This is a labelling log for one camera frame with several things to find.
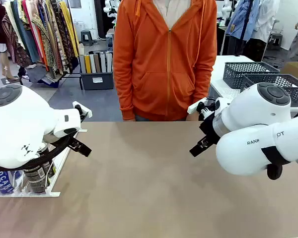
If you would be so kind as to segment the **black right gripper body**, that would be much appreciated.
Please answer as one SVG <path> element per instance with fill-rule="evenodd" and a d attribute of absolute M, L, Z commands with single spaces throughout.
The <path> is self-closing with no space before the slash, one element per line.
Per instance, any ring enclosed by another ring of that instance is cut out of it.
<path fill-rule="evenodd" d="M 213 119 L 214 115 L 208 116 L 203 122 L 200 124 L 199 128 L 204 133 L 204 137 L 201 139 L 201 143 L 203 147 L 210 147 L 213 144 L 217 144 L 220 140 L 220 137 L 217 135 L 213 128 Z"/>

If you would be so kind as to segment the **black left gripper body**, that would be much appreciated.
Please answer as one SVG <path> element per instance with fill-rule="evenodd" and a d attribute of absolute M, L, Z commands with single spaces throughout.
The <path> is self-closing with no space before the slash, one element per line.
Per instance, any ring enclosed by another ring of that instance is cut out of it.
<path fill-rule="evenodd" d="M 70 149 L 80 149 L 81 142 L 74 137 L 65 137 L 65 146 Z"/>

